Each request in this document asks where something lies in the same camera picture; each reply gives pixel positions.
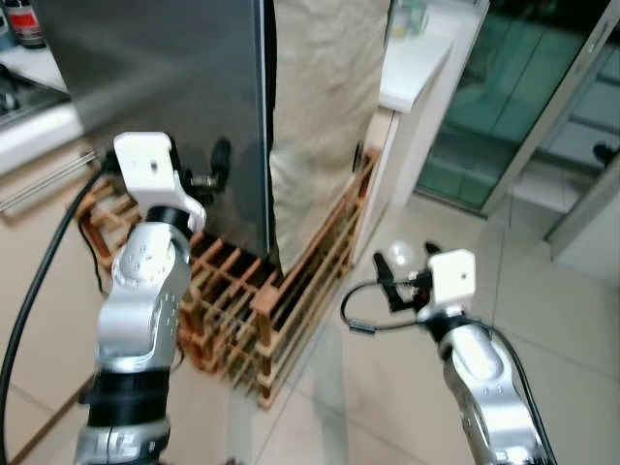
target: beige cloth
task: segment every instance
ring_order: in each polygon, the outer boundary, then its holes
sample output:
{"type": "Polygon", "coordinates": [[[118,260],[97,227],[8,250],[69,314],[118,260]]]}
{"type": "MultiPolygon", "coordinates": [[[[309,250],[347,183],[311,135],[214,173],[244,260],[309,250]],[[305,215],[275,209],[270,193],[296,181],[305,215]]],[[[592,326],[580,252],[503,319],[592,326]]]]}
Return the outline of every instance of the beige cloth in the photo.
{"type": "Polygon", "coordinates": [[[270,167],[280,262],[291,269],[351,176],[379,101],[389,0],[275,0],[270,167]]]}

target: stainless steel refrigerator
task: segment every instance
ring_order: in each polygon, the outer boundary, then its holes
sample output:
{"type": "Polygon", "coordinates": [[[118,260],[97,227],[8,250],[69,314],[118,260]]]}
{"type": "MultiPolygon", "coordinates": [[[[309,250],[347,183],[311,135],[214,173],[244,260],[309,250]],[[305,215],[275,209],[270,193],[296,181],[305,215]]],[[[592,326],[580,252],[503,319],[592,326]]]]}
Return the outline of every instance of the stainless steel refrigerator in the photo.
{"type": "Polygon", "coordinates": [[[208,174],[215,143],[230,141],[230,178],[207,208],[206,229],[266,255],[273,237],[271,0],[41,0],[34,6],[96,147],[124,131],[165,131],[182,165],[208,174]]]}

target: glass door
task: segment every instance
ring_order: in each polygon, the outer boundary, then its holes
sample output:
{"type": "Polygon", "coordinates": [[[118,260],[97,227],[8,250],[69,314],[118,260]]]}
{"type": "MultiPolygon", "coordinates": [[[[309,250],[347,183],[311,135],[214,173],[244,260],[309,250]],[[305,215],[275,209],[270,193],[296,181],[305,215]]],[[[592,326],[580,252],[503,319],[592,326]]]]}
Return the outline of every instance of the glass door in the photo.
{"type": "Polygon", "coordinates": [[[620,14],[612,2],[491,2],[417,190],[487,213],[544,137],[538,130],[540,140],[525,143],[549,118],[548,107],[563,105],[553,100],[568,101],[563,81],[587,68],[582,54],[595,55],[605,42],[602,17],[620,14]]]}

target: stove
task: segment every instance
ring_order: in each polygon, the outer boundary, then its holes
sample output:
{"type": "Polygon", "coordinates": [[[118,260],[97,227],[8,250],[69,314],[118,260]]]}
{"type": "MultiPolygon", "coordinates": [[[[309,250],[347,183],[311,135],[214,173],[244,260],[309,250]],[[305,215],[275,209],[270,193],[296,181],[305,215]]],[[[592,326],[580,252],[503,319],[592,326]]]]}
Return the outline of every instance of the stove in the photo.
{"type": "Polygon", "coordinates": [[[69,100],[66,93],[16,75],[0,64],[0,131],[69,100]]]}

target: door frame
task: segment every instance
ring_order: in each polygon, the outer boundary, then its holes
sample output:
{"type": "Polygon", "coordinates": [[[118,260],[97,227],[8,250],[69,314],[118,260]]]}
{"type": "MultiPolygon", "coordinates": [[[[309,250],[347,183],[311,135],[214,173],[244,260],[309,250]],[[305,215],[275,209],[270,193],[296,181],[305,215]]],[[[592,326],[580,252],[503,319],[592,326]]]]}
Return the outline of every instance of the door frame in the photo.
{"type": "Polygon", "coordinates": [[[484,202],[481,210],[483,216],[489,216],[502,202],[516,178],[525,168],[525,165],[539,145],[544,141],[549,131],[551,131],[555,121],[562,114],[564,107],[587,75],[587,71],[595,62],[596,57],[603,49],[607,38],[618,21],[620,21],[620,0],[610,0],[599,22],[592,29],[590,36],[585,41],[573,64],[542,111],[541,116],[539,116],[539,119],[519,147],[508,168],[504,171],[499,182],[484,202]]]}

